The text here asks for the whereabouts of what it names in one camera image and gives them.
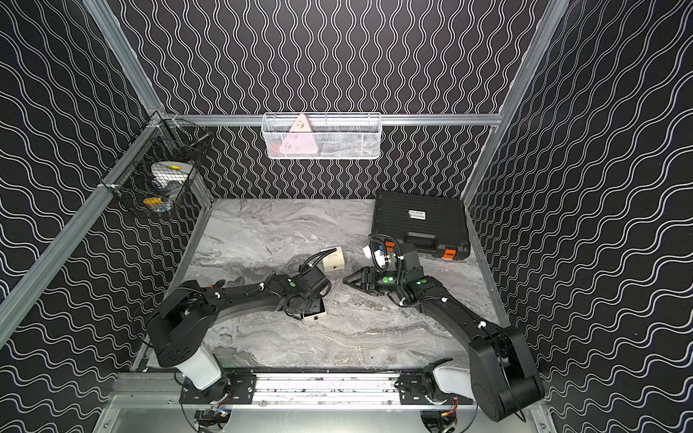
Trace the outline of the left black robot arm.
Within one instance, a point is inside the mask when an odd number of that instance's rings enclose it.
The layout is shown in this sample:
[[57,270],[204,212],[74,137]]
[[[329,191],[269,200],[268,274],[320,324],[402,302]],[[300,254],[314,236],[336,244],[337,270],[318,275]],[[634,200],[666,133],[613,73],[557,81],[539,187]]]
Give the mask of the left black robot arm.
[[145,329],[158,365],[183,373],[197,390],[205,391],[223,377],[222,367],[203,347],[218,320],[267,311],[302,319],[331,287],[318,268],[294,276],[273,272],[261,283],[236,287],[224,281],[207,287],[184,281],[156,307]]

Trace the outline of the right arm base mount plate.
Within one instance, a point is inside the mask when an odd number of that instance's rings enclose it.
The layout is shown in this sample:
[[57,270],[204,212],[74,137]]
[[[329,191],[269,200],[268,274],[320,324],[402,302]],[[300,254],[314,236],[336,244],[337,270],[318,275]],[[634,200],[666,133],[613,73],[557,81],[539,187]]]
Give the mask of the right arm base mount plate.
[[393,384],[402,405],[474,405],[474,401],[454,393],[444,393],[427,373],[400,375]]

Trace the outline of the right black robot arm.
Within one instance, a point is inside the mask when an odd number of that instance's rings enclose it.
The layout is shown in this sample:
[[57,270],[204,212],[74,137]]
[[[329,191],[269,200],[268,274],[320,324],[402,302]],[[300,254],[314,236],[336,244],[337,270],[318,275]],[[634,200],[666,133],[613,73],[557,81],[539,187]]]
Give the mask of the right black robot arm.
[[415,246],[402,244],[343,279],[344,285],[372,296],[386,296],[398,307],[415,309],[443,326],[465,348],[471,399],[490,420],[500,421],[539,402],[545,389],[523,333],[482,318],[438,279],[426,274]]

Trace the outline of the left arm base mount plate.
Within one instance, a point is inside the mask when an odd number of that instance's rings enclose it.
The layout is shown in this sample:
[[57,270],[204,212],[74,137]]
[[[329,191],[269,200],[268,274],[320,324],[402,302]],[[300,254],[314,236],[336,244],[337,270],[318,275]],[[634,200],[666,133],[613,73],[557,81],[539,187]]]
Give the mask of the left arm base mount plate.
[[252,373],[240,373],[223,376],[200,391],[186,379],[180,392],[179,402],[183,405],[248,405],[253,402],[256,391],[257,376]]

